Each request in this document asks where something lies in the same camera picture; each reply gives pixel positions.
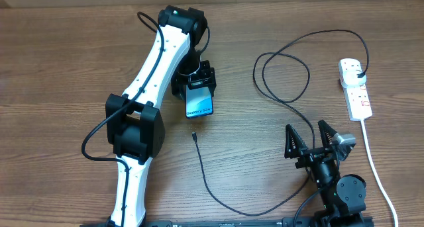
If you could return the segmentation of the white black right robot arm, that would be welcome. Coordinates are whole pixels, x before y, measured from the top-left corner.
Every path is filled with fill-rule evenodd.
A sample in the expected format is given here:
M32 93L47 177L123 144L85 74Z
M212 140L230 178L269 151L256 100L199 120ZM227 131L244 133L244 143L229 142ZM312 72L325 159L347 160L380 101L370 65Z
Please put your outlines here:
M284 157L297 159L295 167L308 169L317 185L315 191L298 208L294 217L286 220L289 226L373 226L371 217L363 217L366 210L366 182L361 176L340 175L340 165L356 145L350 132L337 132L324 120L318 122L322 146L309 149L295 128L286 125ZM306 204L320 196L324 209L313 216L300 218Z

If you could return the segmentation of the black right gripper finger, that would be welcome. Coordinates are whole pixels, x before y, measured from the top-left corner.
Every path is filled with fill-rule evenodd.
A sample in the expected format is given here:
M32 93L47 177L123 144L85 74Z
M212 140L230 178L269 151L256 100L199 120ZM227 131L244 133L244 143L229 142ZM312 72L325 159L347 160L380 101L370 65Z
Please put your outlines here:
M319 131L321 135L321 141L324 148L333 151L335 149L333 145L333 137L337 133L327 122L320 120L318 122Z
M308 149L307 145L297 133L295 128L287 124L286 125L286 145L284 150L284 157L286 159L298 158L303 155L304 151Z

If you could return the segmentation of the blue Galaxy smartphone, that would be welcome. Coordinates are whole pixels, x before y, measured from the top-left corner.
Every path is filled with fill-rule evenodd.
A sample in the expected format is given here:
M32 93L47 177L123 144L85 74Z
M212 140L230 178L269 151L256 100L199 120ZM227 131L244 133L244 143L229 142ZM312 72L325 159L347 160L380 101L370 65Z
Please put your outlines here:
M185 116L197 118L213 114L213 100L208 87L185 90Z

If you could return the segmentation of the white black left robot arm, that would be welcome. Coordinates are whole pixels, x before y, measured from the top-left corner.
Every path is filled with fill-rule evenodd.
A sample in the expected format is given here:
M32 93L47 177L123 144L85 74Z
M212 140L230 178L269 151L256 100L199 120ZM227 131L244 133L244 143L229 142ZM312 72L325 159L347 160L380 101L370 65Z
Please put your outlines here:
M167 89L185 102L186 118L213 114L215 70L197 50L210 30L203 11L168 5L150 27L155 42L122 95L105 103L107 141L118 181L115 208L106 226L144 226L148 170L165 139L160 107Z

